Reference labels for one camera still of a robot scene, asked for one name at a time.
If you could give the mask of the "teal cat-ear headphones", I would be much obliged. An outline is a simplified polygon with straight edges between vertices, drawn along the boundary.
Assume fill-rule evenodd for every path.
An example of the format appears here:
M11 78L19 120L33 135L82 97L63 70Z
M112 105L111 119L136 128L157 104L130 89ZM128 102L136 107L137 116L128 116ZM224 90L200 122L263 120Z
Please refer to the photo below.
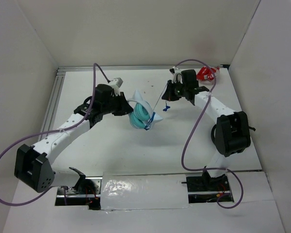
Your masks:
M145 101L138 90L135 90L128 103L134 102L133 111L129 114L129 121L132 127L142 130L151 130L153 126L161 122L163 118L158 115L150 104Z

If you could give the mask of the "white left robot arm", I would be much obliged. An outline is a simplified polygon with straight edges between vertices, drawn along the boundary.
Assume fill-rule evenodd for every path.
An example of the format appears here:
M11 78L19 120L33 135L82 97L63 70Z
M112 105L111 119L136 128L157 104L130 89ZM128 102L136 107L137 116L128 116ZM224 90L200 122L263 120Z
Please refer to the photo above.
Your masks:
M68 186L74 193L82 193L86 176L81 171L73 167L68 171L55 170L51 166L62 151L102 121L104 115L124 116L133 111L119 87L112 82L99 84L94 100L86 99L55 133L49 133L32 146L20 146L16 153L15 177L38 193L52 186Z

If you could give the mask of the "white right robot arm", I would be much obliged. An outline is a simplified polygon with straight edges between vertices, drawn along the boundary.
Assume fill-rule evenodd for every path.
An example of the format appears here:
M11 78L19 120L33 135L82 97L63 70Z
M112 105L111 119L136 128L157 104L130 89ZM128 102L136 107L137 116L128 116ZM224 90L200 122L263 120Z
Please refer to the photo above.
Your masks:
M213 97L212 90L200 86L193 69L181 71L179 68L170 69L173 78L168 80L162 99L177 101L185 98L192 105L202 108L201 115L207 114L214 126L210 137L216 147L211 161L202 172L207 173L202 178L206 190L213 190L219 184L219 177L227 172L228 157L242 153L251 145L250 130L247 114L244 111L234 111Z

